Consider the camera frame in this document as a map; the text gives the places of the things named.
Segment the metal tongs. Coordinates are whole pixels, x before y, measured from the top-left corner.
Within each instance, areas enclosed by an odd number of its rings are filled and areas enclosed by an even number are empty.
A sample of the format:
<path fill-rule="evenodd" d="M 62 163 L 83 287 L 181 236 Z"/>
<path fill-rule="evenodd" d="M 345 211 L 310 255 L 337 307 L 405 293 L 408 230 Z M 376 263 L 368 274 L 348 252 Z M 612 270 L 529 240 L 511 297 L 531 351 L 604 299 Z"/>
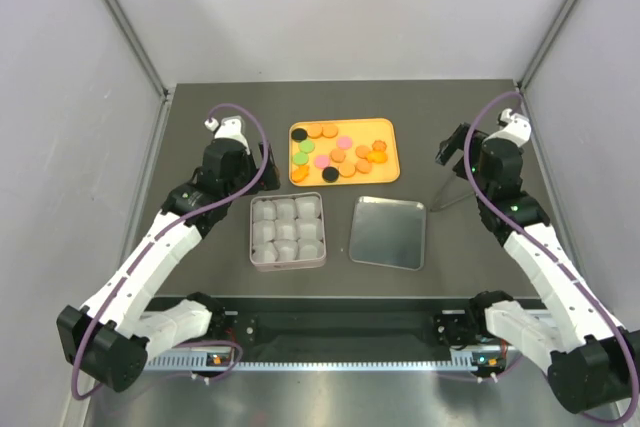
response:
<path fill-rule="evenodd" d="M 446 180 L 438 188 L 431 200 L 431 204 L 429 206 L 430 212 L 435 213 L 443 211 L 455 204 L 467 200 L 468 198 L 474 197 L 474 193 L 469 187 L 466 187 L 463 192 L 459 192 L 454 196 L 454 186 L 458 181 L 459 177 L 455 173 L 451 173 L 447 176 Z"/>

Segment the black sandwich cookie bottom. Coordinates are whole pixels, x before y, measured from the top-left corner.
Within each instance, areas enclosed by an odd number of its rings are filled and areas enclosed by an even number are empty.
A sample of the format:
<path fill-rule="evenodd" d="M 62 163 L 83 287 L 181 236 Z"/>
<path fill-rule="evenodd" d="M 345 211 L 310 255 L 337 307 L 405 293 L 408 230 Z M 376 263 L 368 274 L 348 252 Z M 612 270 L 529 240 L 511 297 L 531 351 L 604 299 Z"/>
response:
<path fill-rule="evenodd" d="M 335 167 L 326 167 L 322 170 L 322 179 L 326 183 L 334 183 L 340 177 L 340 173 Z"/>

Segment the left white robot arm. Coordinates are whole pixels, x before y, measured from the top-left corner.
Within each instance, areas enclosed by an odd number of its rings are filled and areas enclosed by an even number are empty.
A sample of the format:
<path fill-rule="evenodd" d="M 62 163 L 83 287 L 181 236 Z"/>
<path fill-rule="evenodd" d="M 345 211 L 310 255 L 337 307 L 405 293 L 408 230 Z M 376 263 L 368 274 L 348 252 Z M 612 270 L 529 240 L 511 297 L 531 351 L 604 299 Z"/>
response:
<path fill-rule="evenodd" d="M 220 304 L 195 293 L 170 309 L 143 314 L 169 274 L 210 233 L 237 198 L 280 186 L 271 147 L 261 140 L 255 160 L 244 134 L 248 114 L 216 120 L 213 138 L 190 179 L 163 202 L 142 241 L 106 284 L 79 308 L 65 307 L 56 319 L 72 395 L 81 373 L 114 392 L 129 389 L 147 362 L 193 339 L 216 343 L 226 334 Z"/>

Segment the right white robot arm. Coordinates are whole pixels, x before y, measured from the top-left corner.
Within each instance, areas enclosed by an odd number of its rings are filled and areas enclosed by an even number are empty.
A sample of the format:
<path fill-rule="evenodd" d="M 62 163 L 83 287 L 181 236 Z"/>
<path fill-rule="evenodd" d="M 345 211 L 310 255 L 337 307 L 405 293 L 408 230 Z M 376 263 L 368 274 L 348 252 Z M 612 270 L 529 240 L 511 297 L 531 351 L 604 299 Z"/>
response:
<path fill-rule="evenodd" d="M 476 341 L 495 337 L 514 346 L 546 376 L 559 403 L 582 414 L 639 400 L 639 333 L 629 331 L 595 297 L 563 250 L 541 204 L 522 188 L 523 147 L 531 125 L 511 109 L 501 112 L 492 134 L 460 124 L 439 145 L 436 161 L 474 191 L 484 227 L 525 273 L 553 322 L 528 313 L 503 291 L 470 299 L 467 331 Z"/>

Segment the tan dotted round cookie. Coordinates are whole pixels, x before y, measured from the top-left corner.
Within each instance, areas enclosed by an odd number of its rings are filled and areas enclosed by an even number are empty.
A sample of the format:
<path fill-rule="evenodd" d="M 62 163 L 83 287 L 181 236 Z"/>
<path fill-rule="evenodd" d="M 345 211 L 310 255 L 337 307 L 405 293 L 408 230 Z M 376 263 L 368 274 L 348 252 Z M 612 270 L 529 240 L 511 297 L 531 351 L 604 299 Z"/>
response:
<path fill-rule="evenodd" d="M 342 177 L 345 178 L 353 177 L 356 173 L 356 167 L 349 162 L 342 163 L 339 166 L 339 173 Z"/>

